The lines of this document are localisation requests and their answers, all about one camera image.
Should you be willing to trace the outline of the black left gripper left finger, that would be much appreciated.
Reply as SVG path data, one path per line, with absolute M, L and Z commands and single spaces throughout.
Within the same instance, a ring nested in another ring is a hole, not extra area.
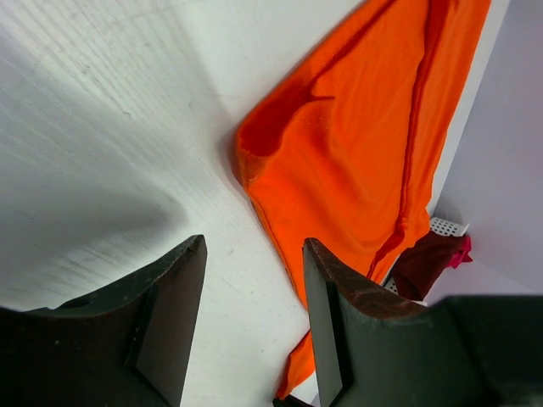
M 2 309 L 2 405 L 178 406 L 206 260 L 195 235 L 58 308 Z

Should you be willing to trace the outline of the orange t shirt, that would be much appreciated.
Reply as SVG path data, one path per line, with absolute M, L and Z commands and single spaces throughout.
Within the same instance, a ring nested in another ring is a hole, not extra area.
M 429 229 L 487 1 L 365 1 L 244 119 L 239 174 L 305 303 L 314 237 L 374 282 Z

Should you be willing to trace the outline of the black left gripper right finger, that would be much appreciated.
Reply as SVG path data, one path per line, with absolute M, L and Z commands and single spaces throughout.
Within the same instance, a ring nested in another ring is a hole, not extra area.
M 541 405 L 541 297 L 452 296 L 425 307 L 315 238 L 303 256 L 322 405 Z

